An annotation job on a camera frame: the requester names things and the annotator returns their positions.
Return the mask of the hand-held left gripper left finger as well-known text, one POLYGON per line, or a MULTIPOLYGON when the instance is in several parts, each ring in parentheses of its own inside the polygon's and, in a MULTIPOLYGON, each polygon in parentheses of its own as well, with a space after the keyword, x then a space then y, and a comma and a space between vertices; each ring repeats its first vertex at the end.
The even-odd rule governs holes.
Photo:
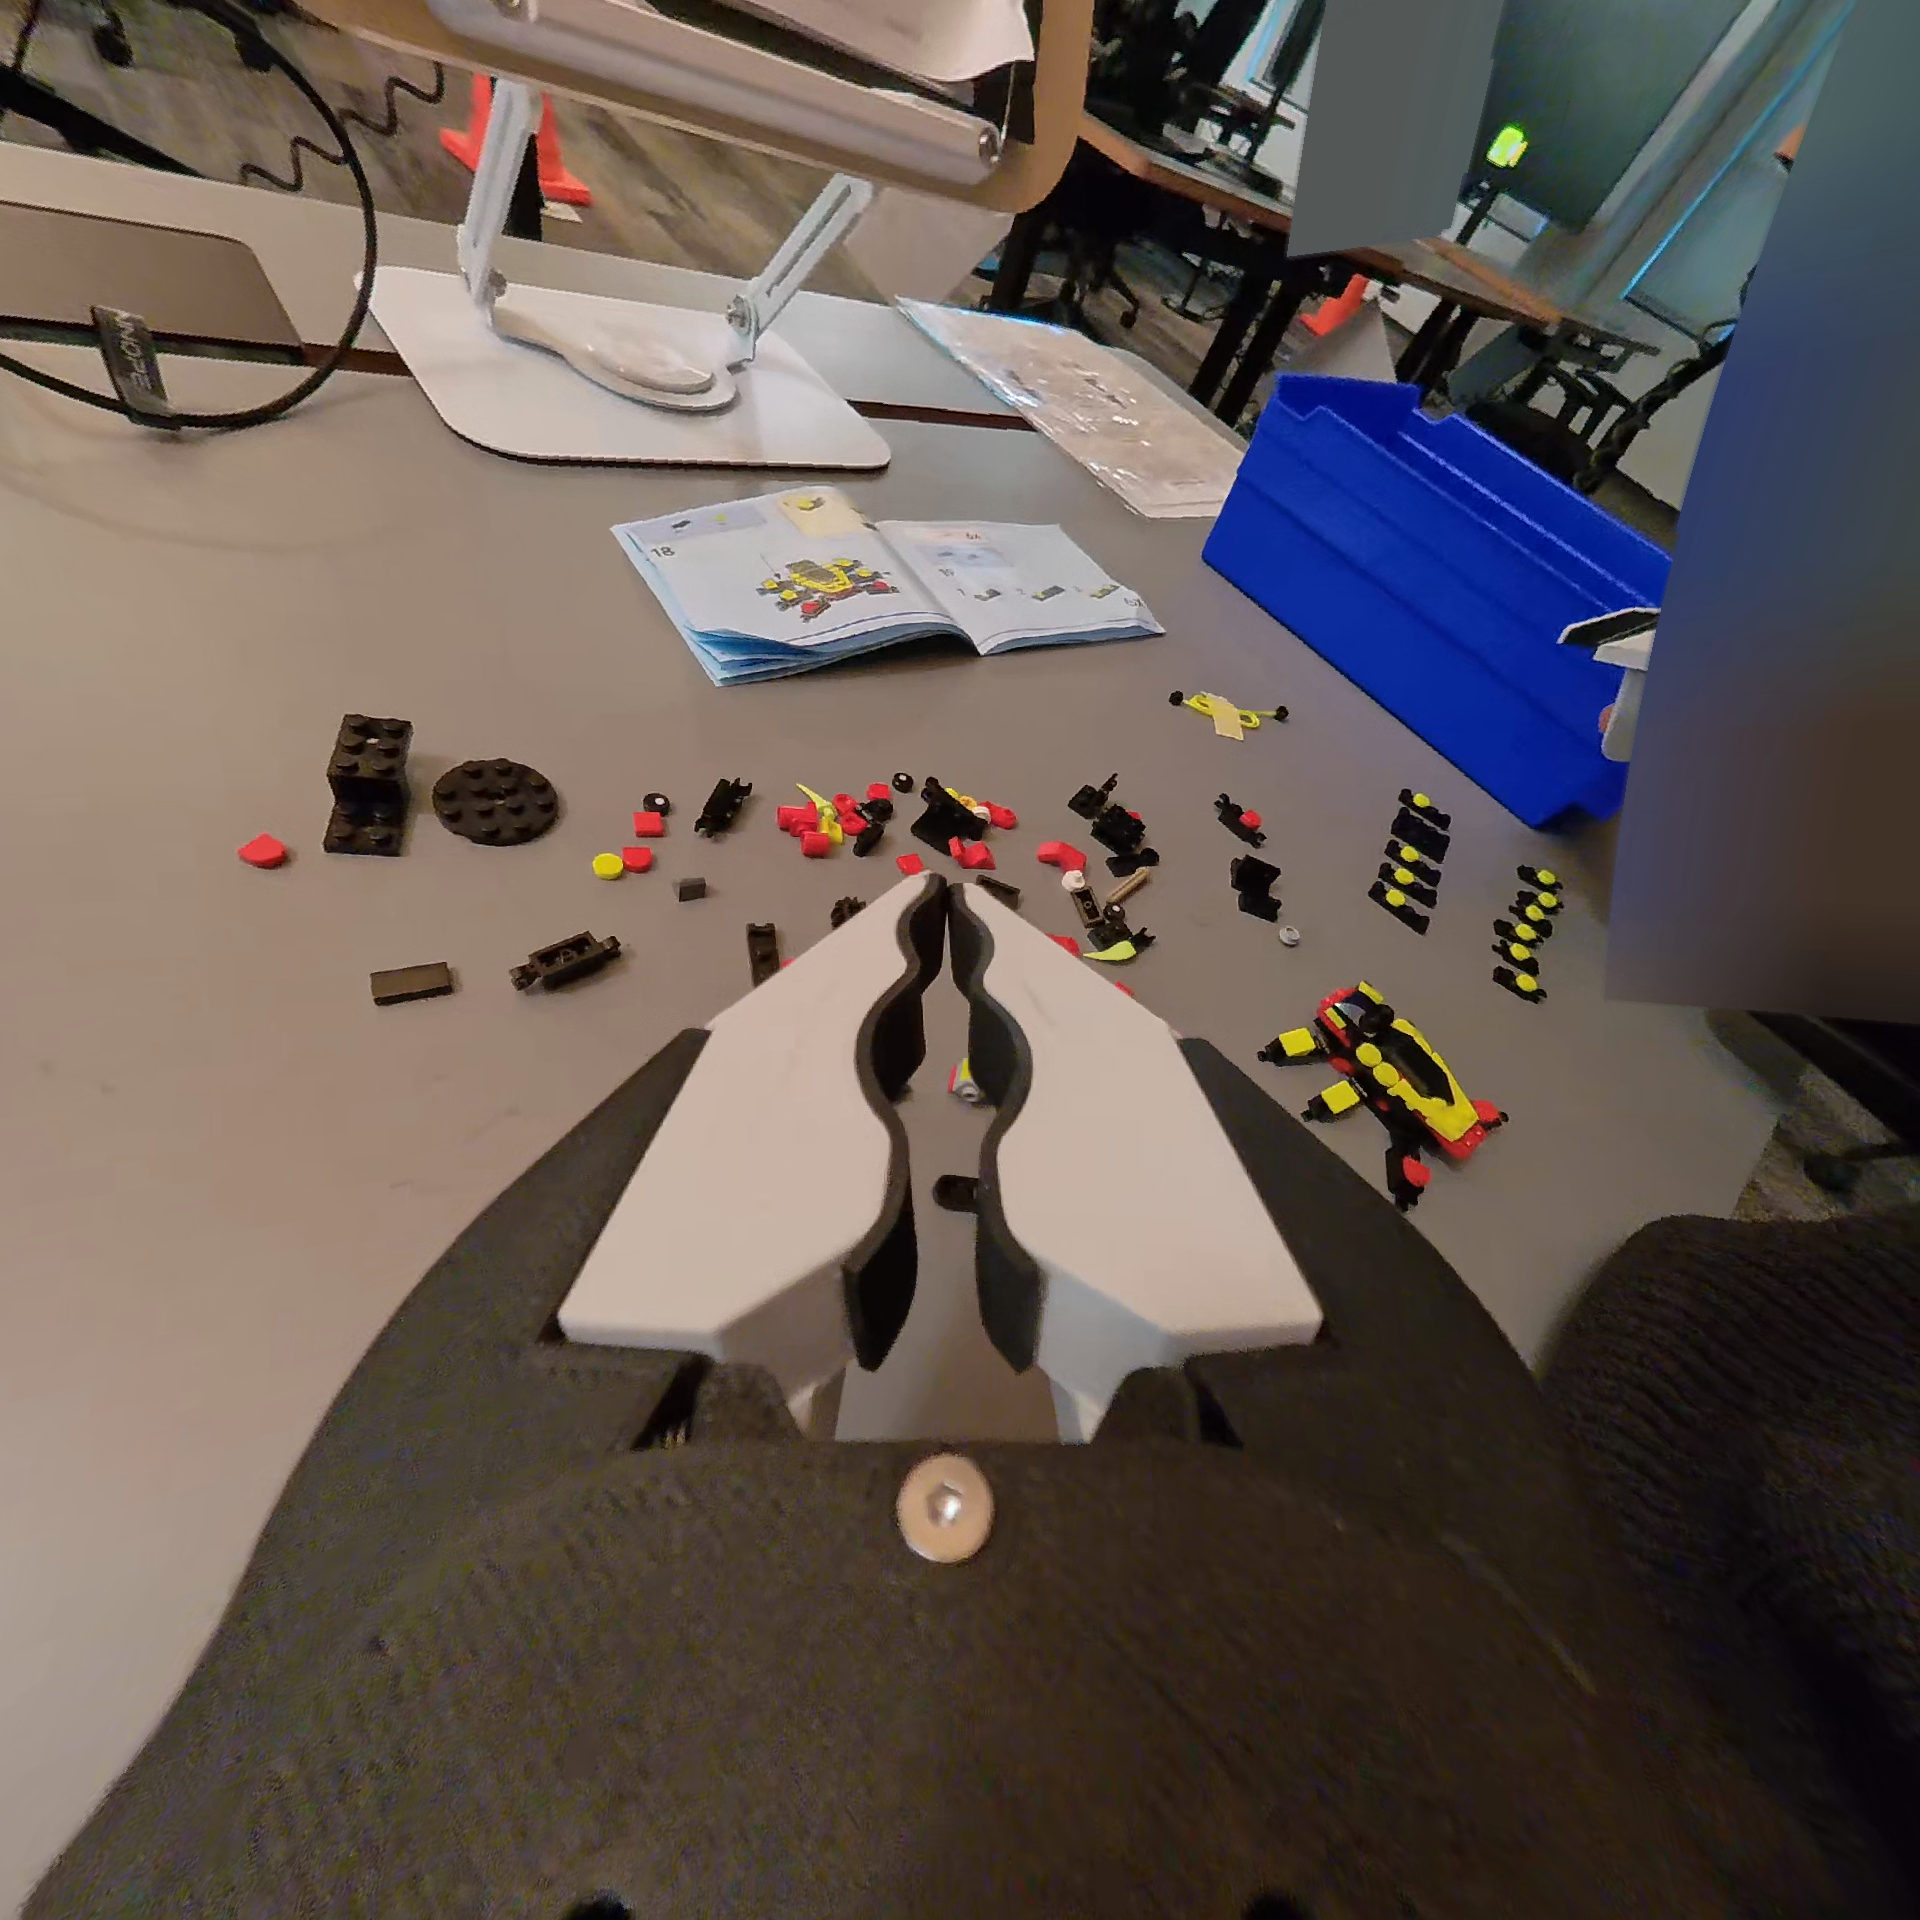
POLYGON ((909 875, 689 1033, 692 1057, 558 1308, 581 1346, 755 1366, 831 1438, 910 1313, 900 1096, 926 1057, 948 882, 909 875))

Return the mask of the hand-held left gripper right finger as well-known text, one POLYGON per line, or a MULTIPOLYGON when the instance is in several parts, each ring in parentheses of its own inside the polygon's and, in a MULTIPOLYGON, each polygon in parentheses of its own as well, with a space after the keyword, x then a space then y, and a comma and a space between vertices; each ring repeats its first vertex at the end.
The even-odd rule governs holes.
POLYGON ((1128 1377, 1309 1346, 1327 1313, 1183 1038, 979 884, 948 895, 981 1323, 1088 1444, 1128 1377))

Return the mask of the yellow black lego spider model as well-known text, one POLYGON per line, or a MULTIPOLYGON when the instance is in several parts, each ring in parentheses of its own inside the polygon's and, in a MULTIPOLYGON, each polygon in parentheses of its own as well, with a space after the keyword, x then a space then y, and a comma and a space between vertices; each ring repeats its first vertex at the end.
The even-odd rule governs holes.
POLYGON ((1311 1022, 1277 1033, 1259 1057, 1332 1070, 1329 1085, 1309 1098, 1305 1122, 1334 1124, 1354 1112, 1380 1120, 1386 1187, 1403 1213, 1428 1189, 1428 1153, 1464 1165, 1510 1118, 1472 1098, 1428 1038, 1366 980, 1325 996, 1311 1022))

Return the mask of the pile of lego pieces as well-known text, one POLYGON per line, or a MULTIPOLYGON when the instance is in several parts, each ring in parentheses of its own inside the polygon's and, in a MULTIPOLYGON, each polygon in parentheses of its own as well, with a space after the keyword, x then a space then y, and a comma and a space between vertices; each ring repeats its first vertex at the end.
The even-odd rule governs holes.
MULTIPOLYGON (((896 799, 904 799, 910 786, 909 774, 896 774, 891 784, 872 781, 864 795, 829 795, 802 784, 799 788, 802 804, 783 804, 776 810, 776 824, 807 857, 826 857, 836 849, 866 857, 882 848, 898 812, 896 799)), ((1037 849, 1037 859, 1056 874, 1077 914, 1079 933, 1053 933, 1054 944, 1067 948, 1069 956, 1118 967, 1132 963, 1146 948, 1155 945, 1156 935, 1130 920, 1128 902, 1153 880, 1161 856, 1156 848, 1145 842, 1140 813, 1116 804, 1113 788, 1115 779, 1110 778, 1099 786, 1085 786, 1072 799, 1072 805, 1095 829, 1097 842, 1110 852, 1109 863, 1116 882, 1106 895, 1100 895, 1091 882, 1088 853, 1072 842, 1045 840, 1037 849)), ((750 795, 753 786, 747 779, 720 779, 696 817, 695 829, 710 836, 727 832, 750 795)), ((992 878, 997 874, 997 848, 990 840, 994 832, 1019 827, 1014 810, 977 799, 934 776, 923 781, 919 799, 923 812, 910 824, 912 837, 926 849, 947 852, 965 875, 979 880, 990 897, 1009 907, 1019 907, 1023 903, 1020 887, 992 878)), ((602 882, 619 882, 653 872, 656 865, 653 840, 665 834, 666 816, 668 799, 663 795, 637 810, 633 832, 639 840, 619 849, 593 853, 593 875, 602 882)), ((894 865, 900 878, 924 878, 926 874, 919 852, 896 853, 894 865)), ((1277 892, 1280 875, 1280 867, 1272 862, 1253 853, 1236 856, 1229 865, 1229 885, 1236 907, 1266 924, 1278 924, 1284 905, 1277 892)), ((708 884, 701 875, 679 880, 677 897, 680 902, 704 899, 707 895, 708 884)), ((847 924, 864 903, 859 895, 843 895, 831 907, 831 924, 834 927, 847 924)), ((767 982, 788 963, 774 924, 749 924, 747 941, 750 976, 756 984, 767 982)))

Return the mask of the group of black yellow-studded lego legs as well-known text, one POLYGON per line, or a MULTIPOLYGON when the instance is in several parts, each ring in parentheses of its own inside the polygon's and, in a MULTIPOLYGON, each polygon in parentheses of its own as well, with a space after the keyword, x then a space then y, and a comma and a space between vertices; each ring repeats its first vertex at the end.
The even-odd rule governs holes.
MULTIPOLYGON (((1452 813, 1430 794, 1401 788, 1366 897, 1417 938, 1426 938, 1438 907, 1444 862, 1452 849, 1452 813)), ((1543 1004, 1543 951, 1567 909, 1563 875, 1536 862, 1515 867, 1510 899, 1493 917, 1493 982, 1509 996, 1543 1004)))

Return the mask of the black round lego plate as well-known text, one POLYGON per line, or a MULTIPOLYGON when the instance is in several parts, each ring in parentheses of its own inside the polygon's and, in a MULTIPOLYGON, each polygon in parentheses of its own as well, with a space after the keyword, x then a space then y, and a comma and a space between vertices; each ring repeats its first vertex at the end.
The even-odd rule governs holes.
POLYGON ((558 788, 537 768, 506 755, 448 765, 431 788, 438 824, 485 849, 524 848, 563 817, 558 788))

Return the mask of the black stacked lego bricks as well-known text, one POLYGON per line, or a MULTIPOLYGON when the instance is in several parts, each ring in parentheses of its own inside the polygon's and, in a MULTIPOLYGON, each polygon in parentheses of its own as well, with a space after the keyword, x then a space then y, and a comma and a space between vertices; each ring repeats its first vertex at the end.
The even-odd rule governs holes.
POLYGON ((331 813, 323 849, 341 856, 397 856, 413 813, 406 718, 346 713, 334 737, 326 784, 331 813))

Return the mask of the blue lego instruction booklet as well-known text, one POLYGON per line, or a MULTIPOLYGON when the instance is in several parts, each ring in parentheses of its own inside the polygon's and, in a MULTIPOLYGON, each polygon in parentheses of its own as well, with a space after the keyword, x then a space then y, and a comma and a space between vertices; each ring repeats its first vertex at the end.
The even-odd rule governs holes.
POLYGON ((1165 634, 1146 597, 1056 524, 871 518, 839 488, 799 485, 612 537, 719 688, 920 642, 992 660, 1165 634))

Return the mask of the person's dark knit clothing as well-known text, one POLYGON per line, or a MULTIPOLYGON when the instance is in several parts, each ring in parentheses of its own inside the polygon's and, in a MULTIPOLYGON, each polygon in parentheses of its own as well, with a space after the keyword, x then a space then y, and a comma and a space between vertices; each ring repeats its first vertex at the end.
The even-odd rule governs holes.
POLYGON ((1545 1389, 1678 1699, 1744 1915, 1917 1915, 1918 1218, 1667 1216, 1545 1389))

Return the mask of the blue plastic bin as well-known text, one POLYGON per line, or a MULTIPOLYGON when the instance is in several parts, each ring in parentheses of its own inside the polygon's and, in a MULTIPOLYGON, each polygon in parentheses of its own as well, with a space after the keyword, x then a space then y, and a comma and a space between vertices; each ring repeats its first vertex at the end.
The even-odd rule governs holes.
POLYGON ((1563 634, 1657 610, 1672 559, 1474 422, 1280 374, 1205 559, 1523 824, 1621 813, 1621 669, 1563 634))

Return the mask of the black office chair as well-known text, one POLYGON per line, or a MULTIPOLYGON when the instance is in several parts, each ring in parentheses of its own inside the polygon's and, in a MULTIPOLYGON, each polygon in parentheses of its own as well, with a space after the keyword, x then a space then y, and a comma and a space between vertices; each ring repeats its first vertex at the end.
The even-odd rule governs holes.
POLYGON ((1621 374, 1657 355, 1657 346, 1564 320, 1509 329, 1515 367, 1467 404, 1467 418, 1580 496, 1610 474, 1605 446, 1638 405, 1621 374))
POLYGON ((1918 1152, 1918 1024, 1757 1012, 1753 1017, 1830 1081, 1884 1131, 1847 1150, 1804 1150, 1814 1187, 1850 1196, 1875 1164, 1915 1161, 1918 1152))

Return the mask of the white laptop stand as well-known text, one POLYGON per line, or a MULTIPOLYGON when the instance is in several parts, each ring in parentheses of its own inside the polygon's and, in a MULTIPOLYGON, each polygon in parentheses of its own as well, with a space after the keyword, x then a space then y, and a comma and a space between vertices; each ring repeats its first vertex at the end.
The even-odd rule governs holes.
POLYGON ((977 85, 1039 54, 1027 3, 359 3, 354 30, 490 79, 450 272, 362 273, 375 324, 444 424, 534 464, 881 470, 891 449, 774 325, 900 176, 997 184, 1009 108, 977 85), (656 119, 834 169, 727 306, 514 283, 499 261, 544 98, 633 98, 656 119))

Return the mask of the clear plastic bag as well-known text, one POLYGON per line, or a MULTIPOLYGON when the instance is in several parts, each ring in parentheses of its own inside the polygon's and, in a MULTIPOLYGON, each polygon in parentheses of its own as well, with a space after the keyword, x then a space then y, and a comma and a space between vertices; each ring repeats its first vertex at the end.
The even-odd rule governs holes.
POLYGON ((896 307, 1135 513, 1214 519, 1226 503, 1245 444, 1146 361, 1045 322, 930 299, 896 307))

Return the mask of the wooden desk black legs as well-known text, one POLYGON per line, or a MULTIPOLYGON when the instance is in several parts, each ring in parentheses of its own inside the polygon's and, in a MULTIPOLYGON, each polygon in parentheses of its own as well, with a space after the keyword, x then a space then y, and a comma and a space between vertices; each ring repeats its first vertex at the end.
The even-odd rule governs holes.
POLYGON ((1194 256, 1203 268, 1236 273, 1188 394, 1222 424, 1239 426, 1290 324, 1323 290, 1323 270, 1290 251, 1290 211, 1274 194, 1161 151, 1088 108, 1077 132, 1104 169, 1139 184, 1151 211, 1171 224, 1176 251, 1194 256))
POLYGON ((1432 392, 1460 361, 1479 322, 1518 325, 1545 340, 1598 337, 1605 329, 1525 286, 1488 256, 1448 237, 1353 248, 1342 260, 1383 287, 1417 290, 1435 298, 1428 320, 1417 328, 1396 360, 1396 379, 1432 392))

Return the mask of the dark flat electronic device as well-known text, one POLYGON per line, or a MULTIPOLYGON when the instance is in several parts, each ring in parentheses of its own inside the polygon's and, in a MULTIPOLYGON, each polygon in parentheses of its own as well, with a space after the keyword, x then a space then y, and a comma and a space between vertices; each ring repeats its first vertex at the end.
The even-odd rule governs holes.
POLYGON ((2 204, 4 335, 87 337, 96 307, 140 317, 167 344, 302 348, 260 257, 240 239, 2 204))

